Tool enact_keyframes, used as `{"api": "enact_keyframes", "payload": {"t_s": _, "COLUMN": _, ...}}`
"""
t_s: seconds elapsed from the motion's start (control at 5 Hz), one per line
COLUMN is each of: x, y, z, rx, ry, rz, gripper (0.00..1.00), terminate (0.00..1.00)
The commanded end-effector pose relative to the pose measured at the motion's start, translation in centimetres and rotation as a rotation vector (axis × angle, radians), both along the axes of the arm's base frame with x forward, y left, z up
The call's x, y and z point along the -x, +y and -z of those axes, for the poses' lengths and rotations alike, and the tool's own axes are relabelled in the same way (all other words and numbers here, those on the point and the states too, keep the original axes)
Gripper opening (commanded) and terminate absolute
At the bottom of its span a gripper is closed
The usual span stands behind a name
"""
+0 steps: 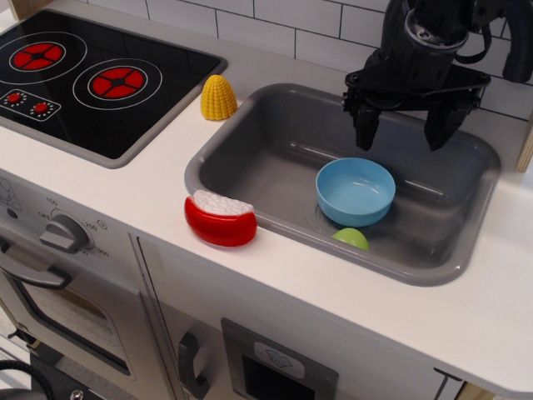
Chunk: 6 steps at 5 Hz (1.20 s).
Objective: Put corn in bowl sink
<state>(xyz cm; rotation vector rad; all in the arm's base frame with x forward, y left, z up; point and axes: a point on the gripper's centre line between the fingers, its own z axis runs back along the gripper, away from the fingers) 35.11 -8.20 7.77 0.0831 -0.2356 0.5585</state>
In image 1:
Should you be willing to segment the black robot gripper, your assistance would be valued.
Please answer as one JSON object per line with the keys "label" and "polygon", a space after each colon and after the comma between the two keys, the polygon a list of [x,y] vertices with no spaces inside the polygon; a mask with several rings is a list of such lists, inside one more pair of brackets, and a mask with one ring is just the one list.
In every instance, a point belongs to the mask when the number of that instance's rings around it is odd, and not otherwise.
{"label": "black robot gripper", "polygon": [[[346,76],[342,106],[352,113],[356,145],[368,151],[380,110],[422,110],[438,102],[476,101],[491,79],[470,69],[485,55],[459,57],[470,32],[479,30],[473,1],[391,1],[381,45],[362,70]],[[471,111],[458,103],[432,108],[424,133],[431,151],[446,145]]]}

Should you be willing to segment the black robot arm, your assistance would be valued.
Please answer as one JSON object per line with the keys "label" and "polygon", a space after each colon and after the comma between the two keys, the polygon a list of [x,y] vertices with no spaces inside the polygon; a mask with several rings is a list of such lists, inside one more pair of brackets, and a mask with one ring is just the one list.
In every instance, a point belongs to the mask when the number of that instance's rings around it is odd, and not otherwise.
{"label": "black robot arm", "polygon": [[346,76],[342,98],[356,129],[356,145],[369,150],[384,111],[425,111],[432,151],[442,148],[481,103],[490,83],[471,69],[490,49],[490,24],[507,1],[391,1],[381,43],[365,67]]}

